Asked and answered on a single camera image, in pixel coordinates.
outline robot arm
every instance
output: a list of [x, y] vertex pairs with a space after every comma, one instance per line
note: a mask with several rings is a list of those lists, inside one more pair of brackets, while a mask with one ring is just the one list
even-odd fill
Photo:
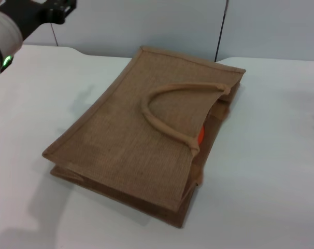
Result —
[[76, 0], [6, 0], [0, 5], [0, 73], [40, 25], [63, 24], [75, 8]]

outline bag handle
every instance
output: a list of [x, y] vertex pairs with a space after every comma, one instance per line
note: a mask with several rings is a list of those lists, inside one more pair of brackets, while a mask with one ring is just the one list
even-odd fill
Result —
[[168, 135], [169, 137], [178, 140], [182, 143], [185, 143], [189, 146], [193, 156], [195, 157], [199, 153], [199, 145], [197, 138], [188, 136], [186, 134], [183, 134], [179, 131], [176, 131], [175, 129], [171, 128], [158, 118], [156, 118], [149, 109], [150, 102], [158, 95], [166, 93], [166, 92], [172, 92], [172, 91], [178, 91], [178, 90], [217, 90], [217, 91], [223, 91], [223, 95], [228, 95], [231, 91], [231, 88], [226, 84], [221, 83], [212, 83], [212, 82], [184, 82], [181, 84], [170, 84], [165, 85], [161, 87], [157, 87], [151, 92], [149, 92], [147, 95], [145, 95], [142, 98], [141, 101], [141, 111], [146, 120], [153, 126], [155, 129], [160, 131], [161, 133], [164, 133]]

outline white wall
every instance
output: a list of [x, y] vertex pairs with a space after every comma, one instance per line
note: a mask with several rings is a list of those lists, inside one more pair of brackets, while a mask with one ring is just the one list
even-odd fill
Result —
[[56, 46], [51, 24], [45, 23], [35, 30], [25, 41], [25, 44]]
[[218, 59], [314, 60], [314, 0], [230, 0]]
[[140, 45], [214, 59], [225, 0], [78, 0], [59, 46], [86, 54], [132, 57]]

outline white table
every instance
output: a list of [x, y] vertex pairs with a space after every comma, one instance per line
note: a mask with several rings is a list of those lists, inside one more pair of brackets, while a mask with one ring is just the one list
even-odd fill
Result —
[[221, 62], [247, 72], [184, 229], [49, 175], [129, 61], [24, 46], [0, 75], [0, 248], [314, 248], [314, 62]]

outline burlap tote bag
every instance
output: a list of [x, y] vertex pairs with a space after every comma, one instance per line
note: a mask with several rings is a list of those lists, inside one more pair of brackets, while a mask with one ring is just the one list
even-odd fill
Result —
[[56, 164], [51, 174], [182, 227], [244, 72], [141, 47], [108, 90], [44, 151]]

